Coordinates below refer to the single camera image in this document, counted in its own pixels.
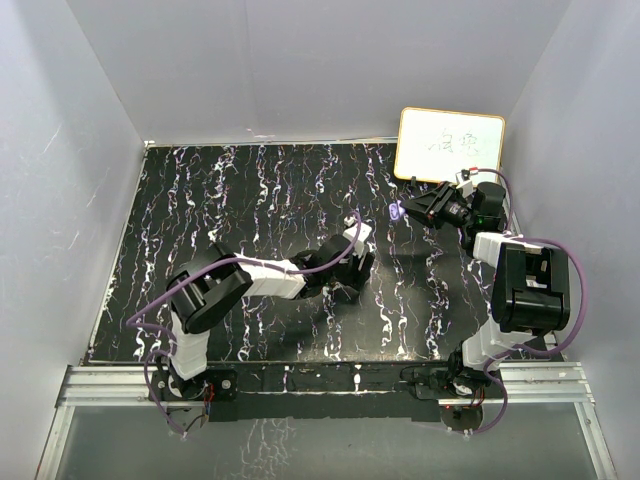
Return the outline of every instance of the whiteboard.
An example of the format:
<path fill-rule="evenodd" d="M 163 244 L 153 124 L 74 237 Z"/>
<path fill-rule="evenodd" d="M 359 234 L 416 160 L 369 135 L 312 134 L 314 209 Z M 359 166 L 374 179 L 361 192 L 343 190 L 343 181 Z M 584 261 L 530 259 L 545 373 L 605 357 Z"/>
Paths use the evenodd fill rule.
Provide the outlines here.
<path fill-rule="evenodd" d="M 422 182 L 457 183 L 463 168 L 500 167 L 504 118 L 463 112 L 407 107 L 400 117 L 396 162 L 397 178 Z M 479 182 L 496 182 L 496 175 L 480 173 Z"/>

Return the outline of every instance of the marble pattern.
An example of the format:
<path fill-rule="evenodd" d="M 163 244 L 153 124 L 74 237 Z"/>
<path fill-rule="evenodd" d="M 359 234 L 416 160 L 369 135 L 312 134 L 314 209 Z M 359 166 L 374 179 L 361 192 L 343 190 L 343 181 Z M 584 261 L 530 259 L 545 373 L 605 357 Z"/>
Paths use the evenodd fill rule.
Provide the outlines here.
<path fill-rule="evenodd" d="M 493 270 L 465 255 L 454 228 L 390 220 L 389 203 L 410 196 L 391 173 L 394 154 L 395 144 L 149 150 L 85 360 L 139 362 L 166 346 L 124 322 L 165 290 L 174 267 L 212 242 L 287 258 L 339 233 L 353 209 L 373 227 L 376 261 L 363 292 L 336 287 L 309 300 L 244 299 L 213 330 L 209 360 L 446 358 L 486 320 Z M 145 321 L 167 325 L 168 307 Z"/>

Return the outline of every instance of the gray wall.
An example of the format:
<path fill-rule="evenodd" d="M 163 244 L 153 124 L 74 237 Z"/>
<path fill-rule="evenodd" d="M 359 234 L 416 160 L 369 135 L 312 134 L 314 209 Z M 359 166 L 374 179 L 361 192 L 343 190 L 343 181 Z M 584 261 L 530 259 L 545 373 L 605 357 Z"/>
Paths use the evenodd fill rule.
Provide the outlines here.
<path fill-rule="evenodd" d="M 142 142 L 63 0 L 0 2 L 0 477 L 33 478 L 109 278 Z"/>
<path fill-rule="evenodd" d="M 503 165 L 527 233 L 572 245 L 590 311 L 583 362 L 621 478 L 638 478 L 640 4 L 575 1 L 507 120 Z"/>
<path fill-rule="evenodd" d="M 68 0 L 145 140 L 396 136 L 402 108 L 506 116 L 569 1 Z"/>

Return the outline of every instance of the robotic arm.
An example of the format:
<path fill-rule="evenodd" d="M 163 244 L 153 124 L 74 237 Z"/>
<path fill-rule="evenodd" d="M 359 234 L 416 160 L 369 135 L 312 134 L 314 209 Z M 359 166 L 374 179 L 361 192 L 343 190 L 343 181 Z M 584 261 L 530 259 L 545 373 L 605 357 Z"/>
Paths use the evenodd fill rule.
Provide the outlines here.
<path fill-rule="evenodd" d="M 288 260 L 249 259 L 250 263 L 225 265 L 173 295 L 171 317 L 176 348 L 170 358 L 170 372 L 182 396 L 200 389 L 201 382 L 196 377 L 207 369 L 209 333 L 243 297 L 273 296 L 295 300 L 316 296 L 323 287 L 336 282 L 357 291 L 365 285 L 374 255 L 365 243 L 372 229 L 364 223 L 360 225 L 352 252 L 342 261 L 316 273 L 301 273 L 326 265 L 349 248 L 358 228 L 352 217 L 345 220 L 345 226 L 342 235 L 332 236 L 317 250 L 300 252 Z M 216 243 L 176 270 L 168 280 L 167 289 L 203 267 L 231 257 L 247 258 Z M 278 271 L 265 265 L 281 268 Z"/>
<path fill-rule="evenodd" d="M 553 330 L 562 330 L 570 314 L 567 254 L 558 248 L 540 247 L 499 233 L 505 190 L 491 182 L 478 184 L 473 198 L 469 171 L 455 186 L 443 182 L 436 189 L 398 204 L 392 216 L 406 213 L 430 228 L 445 223 L 461 231 L 461 245 L 474 259 L 496 269 L 491 313 L 478 332 L 449 356 L 446 371 L 439 372 L 440 386 L 475 391 L 490 382 L 485 363 L 514 345 Z M 499 368 L 496 360 L 489 371 Z"/>

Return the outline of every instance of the gray floor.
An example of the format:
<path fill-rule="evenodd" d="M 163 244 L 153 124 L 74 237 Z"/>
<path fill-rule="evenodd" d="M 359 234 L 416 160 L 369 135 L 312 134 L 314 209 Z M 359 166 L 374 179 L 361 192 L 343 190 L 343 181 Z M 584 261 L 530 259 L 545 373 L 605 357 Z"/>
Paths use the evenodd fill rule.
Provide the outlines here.
<path fill-rule="evenodd" d="M 152 408 L 77 408 L 57 478 L 596 478 L 571 404 L 512 405 L 467 441 L 391 419 L 207 424 L 187 442 L 168 432 Z"/>

